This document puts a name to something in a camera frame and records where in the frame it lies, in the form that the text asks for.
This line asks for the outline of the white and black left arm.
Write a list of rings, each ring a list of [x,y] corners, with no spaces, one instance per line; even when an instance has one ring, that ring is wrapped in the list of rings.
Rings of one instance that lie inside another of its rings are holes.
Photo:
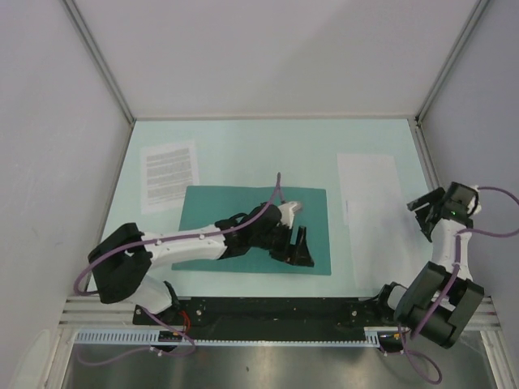
[[[144,233],[134,223],[123,224],[88,256],[96,293],[103,304],[128,301],[168,324],[178,317],[180,305],[171,283],[151,276],[156,268],[233,259],[252,248],[291,266],[314,267],[307,230],[294,225],[301,208],[299,201],[262,203],[248,214],[240,212],[169,237]]]

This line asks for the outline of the teal folder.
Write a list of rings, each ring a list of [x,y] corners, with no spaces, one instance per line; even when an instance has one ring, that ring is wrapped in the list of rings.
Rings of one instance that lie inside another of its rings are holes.
[[[272,187],[189,186],[182,208],[179,229],[199,229],[239,212],[250,212],[269,200]],[[328,233],[328,205],[324,189],[285,186],[285,199],[302,203],[294,227],[307,229],[307,246],[314,267],[292,266],[277,261],[267,251],[250,249],[245,255],[223,260],[193,260],[174,264],[174,271],[219,271],[239,273],[287,273],[312,276],[332,274]]]

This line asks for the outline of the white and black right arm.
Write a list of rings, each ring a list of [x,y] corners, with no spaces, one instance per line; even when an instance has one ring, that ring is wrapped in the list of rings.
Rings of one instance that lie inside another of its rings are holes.
[[[452,182],[407,204],[433,246],[432,256],[410,286],[393,282],[381,289],[374,304],[380,323],[401,324],[442,348],[455,344],[484,296],[468,267],[478,201],[476,189]]]

